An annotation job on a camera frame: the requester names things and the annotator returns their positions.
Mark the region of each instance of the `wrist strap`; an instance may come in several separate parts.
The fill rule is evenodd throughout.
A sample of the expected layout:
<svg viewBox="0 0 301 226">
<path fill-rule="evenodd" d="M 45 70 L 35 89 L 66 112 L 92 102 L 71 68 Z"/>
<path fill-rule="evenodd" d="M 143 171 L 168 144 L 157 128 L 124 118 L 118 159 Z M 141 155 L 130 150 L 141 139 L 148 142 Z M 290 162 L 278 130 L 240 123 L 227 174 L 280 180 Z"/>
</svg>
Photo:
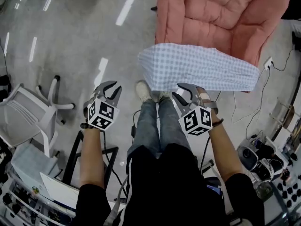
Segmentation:
<svg viewBox="0 0 301 226">
<path fill-rule="evenodd" d="M 220 119 L 219 121 L 215 122 L 212 124 L 212 127 L 217 127 L 218 125 L 222 124 L 222 122 L 224 121 L 224 119 Z"/>
<path fill-rule="evenodd" d="M 91 126 L 88 123 L 81 123 L 80 128 L 82 128 L 82 129 L 93 129 L 93 128 L 96 128 L 96 127 Z"/>
<path fill-rule="evenodd" d="M 204 107 L 207 108 L 211 108 L 211 109 L 214 109 L 215 111 L 215 114 L 218 114 L 218 108 L 217 108 L 217 104 L 215 101 L 211 101 L 211 102 L 205 102 L 204 103 Z"/>
<path fill-rule="evenodd" d="M 207 93 L 200 93 L 199 96 L 202 100 L 211 100 Z"/>
</svg>

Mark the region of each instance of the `armchair cushion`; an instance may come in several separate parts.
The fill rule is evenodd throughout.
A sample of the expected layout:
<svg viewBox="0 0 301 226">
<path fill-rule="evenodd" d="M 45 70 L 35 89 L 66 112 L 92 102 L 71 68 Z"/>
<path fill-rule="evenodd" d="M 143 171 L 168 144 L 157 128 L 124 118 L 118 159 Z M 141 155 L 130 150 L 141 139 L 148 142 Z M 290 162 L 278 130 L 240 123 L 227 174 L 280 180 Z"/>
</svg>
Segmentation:
<svg viewBox="0 0 301 226">
<path fill-rule="evenodd" d="M 155 43 L 216 48 L 258 65 L 289 0 L 158 0 Z"/>
</svg>

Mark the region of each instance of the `human arm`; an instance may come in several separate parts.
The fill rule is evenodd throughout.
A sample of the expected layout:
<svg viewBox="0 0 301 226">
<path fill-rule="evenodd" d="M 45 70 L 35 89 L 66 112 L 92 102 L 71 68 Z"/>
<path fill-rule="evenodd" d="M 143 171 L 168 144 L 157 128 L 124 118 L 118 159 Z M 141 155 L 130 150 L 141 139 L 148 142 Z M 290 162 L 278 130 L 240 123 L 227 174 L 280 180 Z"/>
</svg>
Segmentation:
<svg viewBox="0 0 301 226">
<path fill-rule="evenodd" d="M 99 129 L 85 129 L 80 159 L 80 186 L 93 184 L 104 188 L 103 153 Z"/>
<path fill-rule="evenodd" d="M 212 123 L 220 119 L 211 110 Z M 217 169 L 225 182 L 234 212 L 253 225 L 264 225 L 264 206 L 258 198 L 250 178 L 243 174 L 238 154 L 222 124 L 209 131 Z"/>
<path fill-rule="evenodd" d="M 80 160 L 80 189 L 71 225 L 103 225 L 111 209 L 104 190 L 99 129 L 85 129 Z"/>
<path fill-rule="evenodd" d="M 200 87 L 198 87 L 198 92 L 200 94 L 206 93 L 206 91 Z M 215 114 L 214 110 L 211 110 L 211 119 L 212 123 L 220 120 Z M 209 136 L 211 139 L 216 167 L 223 181 L 227 181 L 234 174 L 243 173 L 238 154 L 224 126 L 219 124 L 218 126 L 214 127 L 209 131 Z"/>
</svg>

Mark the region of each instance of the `forearm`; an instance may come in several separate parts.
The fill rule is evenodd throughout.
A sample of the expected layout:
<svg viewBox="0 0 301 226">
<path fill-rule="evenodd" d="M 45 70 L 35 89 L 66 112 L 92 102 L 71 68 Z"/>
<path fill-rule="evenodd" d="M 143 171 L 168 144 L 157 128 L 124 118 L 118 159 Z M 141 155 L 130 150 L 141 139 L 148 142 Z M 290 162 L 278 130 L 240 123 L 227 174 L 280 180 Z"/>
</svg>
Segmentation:
<svg viewBox="0 0 301 226">
<path fill-rule="evenodd" d="M 85 129 L 80 158 L 80 185 L 94 184 L 104 188 L 103 153 L 98 129 Z"/>
<path fill-rule="evenodd" d="M 215 112 L 211 113 L 212 122 L 219 121 Z M 236 173 L 243 173 L 237 151 L 235 150 L 222 124 L 209 131 L 216 167 L 224 182 Z"/>
</svg>

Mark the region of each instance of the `blue jeans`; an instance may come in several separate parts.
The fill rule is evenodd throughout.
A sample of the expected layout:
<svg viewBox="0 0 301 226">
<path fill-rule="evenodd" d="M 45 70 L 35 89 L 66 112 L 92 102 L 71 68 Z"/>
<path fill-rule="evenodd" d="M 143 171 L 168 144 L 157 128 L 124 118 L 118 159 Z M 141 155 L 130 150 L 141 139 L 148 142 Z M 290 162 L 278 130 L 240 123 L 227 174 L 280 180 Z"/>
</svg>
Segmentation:
<svg viewBox="0 0 301 226">
<path fill-rule="evenodd" d="M 187 138 L 178 122 L 179 116 L 170 98 L 163 97 L 159 101 L 160 137 L 157 128 L 156 103 L 148 99 L 141 106 L 137 123 L 136 136 L 127 151 L 129 156 L 135 149 L 145 146 L 157 157 L 171 143 L 182 145 L 191 150 Z"/>
</svg>

